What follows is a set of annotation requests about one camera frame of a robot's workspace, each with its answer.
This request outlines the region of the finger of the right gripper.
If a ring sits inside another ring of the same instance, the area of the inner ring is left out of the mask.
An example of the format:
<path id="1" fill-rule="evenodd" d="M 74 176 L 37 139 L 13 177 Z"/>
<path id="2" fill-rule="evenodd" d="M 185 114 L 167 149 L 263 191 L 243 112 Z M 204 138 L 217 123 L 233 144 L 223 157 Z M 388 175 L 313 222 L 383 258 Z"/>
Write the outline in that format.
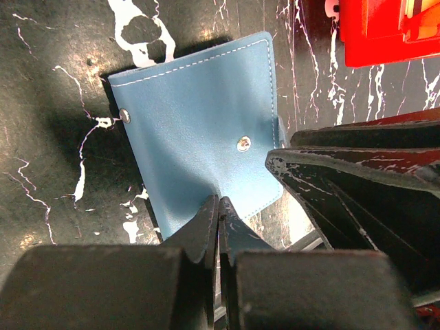
<path id="1" fill-rule="evenodd" d="M 439 109 L 298 131 L 291 137 L 290 145 L 368 149 L 438 148 Z"/>
<path id="2" fill-rule="evenodd" d="M 412 293 L 439 289 L 439 149 L 299 147 L 265 165 L 329 247 L 383 252 Z"/>

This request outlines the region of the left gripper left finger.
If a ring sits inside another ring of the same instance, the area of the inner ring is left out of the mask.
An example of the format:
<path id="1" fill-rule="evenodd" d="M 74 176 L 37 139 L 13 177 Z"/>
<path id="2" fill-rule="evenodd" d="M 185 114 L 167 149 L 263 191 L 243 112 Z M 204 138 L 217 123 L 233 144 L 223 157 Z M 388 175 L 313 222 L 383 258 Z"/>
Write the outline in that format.
<path id="1" fill-rule="evenodd" d="M 45 245 L 1 290 L 2 329 L 212 329 L 219 198 L 160 245 Z"/>

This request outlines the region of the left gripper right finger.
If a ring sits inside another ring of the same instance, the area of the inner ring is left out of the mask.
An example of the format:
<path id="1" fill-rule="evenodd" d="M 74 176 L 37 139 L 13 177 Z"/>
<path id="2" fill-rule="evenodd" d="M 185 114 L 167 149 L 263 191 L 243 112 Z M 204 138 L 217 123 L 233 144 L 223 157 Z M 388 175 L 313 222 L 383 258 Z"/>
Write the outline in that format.
<path id="1" fill-rule="evenodd" d="M 219 202 L 221 284 L 229 329 L 417 329 L 408 291 L 372 250 L 274 250 Z"/>

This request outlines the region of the red plastic bin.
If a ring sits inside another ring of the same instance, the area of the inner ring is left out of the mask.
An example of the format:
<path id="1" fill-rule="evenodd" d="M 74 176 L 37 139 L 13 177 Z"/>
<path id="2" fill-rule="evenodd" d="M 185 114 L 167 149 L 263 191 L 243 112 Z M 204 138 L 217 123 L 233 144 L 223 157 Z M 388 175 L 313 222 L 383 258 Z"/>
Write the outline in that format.
<path id="1" fill-rule="evenodd" d="M 406 1 L 340 1 L 345 65 L 365 67 L 439 56 L 439 3 L 408 19 Z"/>

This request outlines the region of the blue card holder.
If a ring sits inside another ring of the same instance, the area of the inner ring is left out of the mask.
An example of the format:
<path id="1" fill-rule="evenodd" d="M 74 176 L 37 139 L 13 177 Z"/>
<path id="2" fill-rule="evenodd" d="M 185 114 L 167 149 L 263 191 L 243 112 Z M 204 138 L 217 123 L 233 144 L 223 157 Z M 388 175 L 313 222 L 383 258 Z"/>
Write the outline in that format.
<path id="1" fill-rule="evenodd" d="M 109 82 L 164 239 L 210 195 L 229 198 L 241 219 L 282 196 L 265 167 L 281 142 L 270 33 L 112 74 Z"/>

